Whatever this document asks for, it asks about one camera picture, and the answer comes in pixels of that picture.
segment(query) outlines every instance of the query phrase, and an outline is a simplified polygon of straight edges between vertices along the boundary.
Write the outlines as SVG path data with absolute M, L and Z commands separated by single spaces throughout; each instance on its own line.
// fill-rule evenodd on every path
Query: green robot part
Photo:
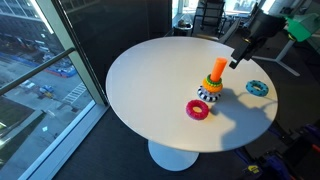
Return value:
M 286 20 L 289 36 L 298 42 L 308 39 L 320 29 L 320 16 L 316 13 L 286 17 Z

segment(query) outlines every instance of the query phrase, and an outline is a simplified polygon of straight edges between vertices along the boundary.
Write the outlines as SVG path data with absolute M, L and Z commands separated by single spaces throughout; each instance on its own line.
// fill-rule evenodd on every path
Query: table top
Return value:
M 211 73 L 217 57 L 232 60 L 233 49 L 192 37 L 149 40 L 122 53 L 106 78 L 111 107 L 133 131 L 172 148 L 218 152 L 250 143 L 274 120 L 278 99 L 265 71 L 254 61 L 243 60 L 222 73 L 222 97 L 208 117 L 197 121 L 186 114 L 189 101 L 198 99 L 202 80 Z M 248 81 L 269 87 L 265 97 L 247 92 Z

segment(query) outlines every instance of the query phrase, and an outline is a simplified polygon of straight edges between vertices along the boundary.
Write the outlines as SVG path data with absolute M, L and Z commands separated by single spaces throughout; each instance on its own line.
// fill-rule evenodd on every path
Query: black and white ring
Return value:
M 215 102 L 221 97 L 221 94 L 220 93 L 210 93 L 206 89 L 204 89 L 202 86 L 200 86 L 198 89 L 198 96 L 200 99 L 202 99 L 204 101 Z

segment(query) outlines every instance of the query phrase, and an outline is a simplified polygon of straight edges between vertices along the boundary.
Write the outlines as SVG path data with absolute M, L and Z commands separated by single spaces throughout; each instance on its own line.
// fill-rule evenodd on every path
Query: table pedestal base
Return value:
M 291 72 L 293 75 L 295 76 L 300 76 L 300 74 L 298 72 L 296 72 L 295 70 L 293 70 L 292 68 L 290 68 L 289 66 L 287 66 L 286 64 L 284 64 L 283 62 L 281 62 L 282 58 L 287 54 L 287 52 L 289 51 L 289 49 L 291 48 L 291 46 L 294 44 L 295 41 L 290 40 L 286 46 L 283 48 L 283 50 L 280 52 L 280 54 L 275 58 L 265 58 L 265 57 L 260 57 L 260 56 L 252 56 L 253 59 L 258 59 L 258 60 L 262 60 L 262 61 L 271 61 L 271 62 L 275 62 L 278 63 L 280 66 L 282 66 L 283 68 L 285 68 L 286 70 L 288 70 L 289 72 Z
M 182 171 L 189 168 L 198 158 L 198 152 L 173 149 L 149 141 L 149 152 L 153 160 L 162 168 L 170 171 Z

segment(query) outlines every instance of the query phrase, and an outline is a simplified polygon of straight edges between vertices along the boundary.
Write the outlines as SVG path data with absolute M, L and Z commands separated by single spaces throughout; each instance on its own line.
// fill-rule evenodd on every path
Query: window frame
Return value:
M 54 0 L 36 0 L 36 2 L 64 49 L 66 49 L 66 51 L 70 51 L 70 49 L 76 50 L 72 53 L 69 52 L 70 54 L 68 56 L 74 67 L 77 69 L 80 78 L 86 85 L 93 100 L 70 123 L 70 125 L 66 127 L 62 134 L 31 164 L 19 179 L 52 179 L 110 107 L 106 94 L 99 85 L 95 74 L 92 72 L 88 59 L 83 53 L 71 25 L 68 25 L 70 22 L 66 19 L 62 20 L 61 18 L 63 17 L 59 16 L 57 4 L 54 4 L 57 2 L 54 2 Z M 27 76 L 28 75 L 26 74 L 18 78 L 13 84 L 19 83 L 19 81 L 27 78 Z M 1 90 L 4 92 L 10 90 L 10 88 L 8 86 L 6 90 L 3 90 L 3 88 L 1 88 Z

